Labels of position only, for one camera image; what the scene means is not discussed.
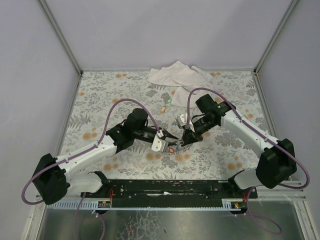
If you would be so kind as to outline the white disc with keyrings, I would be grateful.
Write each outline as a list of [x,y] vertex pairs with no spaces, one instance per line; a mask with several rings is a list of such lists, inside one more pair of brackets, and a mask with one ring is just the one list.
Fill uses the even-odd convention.
[[[181,146],[181,143],[182,143],[181,140],[177,141],[176,144],[169,144],[169,143],[168,143],[167,146],[166,146],[166,148],[164,149],[164,152],[165,152],[165,153],[168,153],[168,154],[177,154],[177,153],[186,151],[186,150],[190,149],[190,148],[193,146],[193,144],[189,144],[189,145],[186,145],[186,146]],[[179,150],[179,151],[176,151],[176,146],[179,146],[179,147],[180,147],[180,150]],[[170,152],[169,152],[169,148],[173,148],[173,149],[174,149],[174,153],[170,153]]]

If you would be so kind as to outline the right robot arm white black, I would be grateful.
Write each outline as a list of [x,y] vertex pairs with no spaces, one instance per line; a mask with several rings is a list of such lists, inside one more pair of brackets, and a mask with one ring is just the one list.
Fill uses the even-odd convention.
[[204,133],[220,126],[243,141],[259,158],[257,167],[242,170],[233,176],[239,189],[256,186],[273,189],[297,171],[297,164],[292,159],[294,146],[287,138],[279,140],[260,130],[246,122],[234,105],[226,101],[217,103],[209,94],[200,97],[196,106],[202,113],[200,119],[192,121],[187,114],[176,119],[179,128],[183,129],[183,147],[201,142]]

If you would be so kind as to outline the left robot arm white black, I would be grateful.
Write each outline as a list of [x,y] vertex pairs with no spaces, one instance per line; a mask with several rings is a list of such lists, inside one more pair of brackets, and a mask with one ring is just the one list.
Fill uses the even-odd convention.
[[161,152],[174,145],[166,139],[177,137],[166,129],[148,126],[148,114],[142,108],[134,109],[125,120],[105,132],[103,138],[72,152],[68,156],[42,156],[33,173],[33,184],[46,205],[52,205],[67,195],[96,193],[108,180],[100,172],[78,175],[78,172],[103,157],[131,147],[136,139],[151,143],[152,151]]

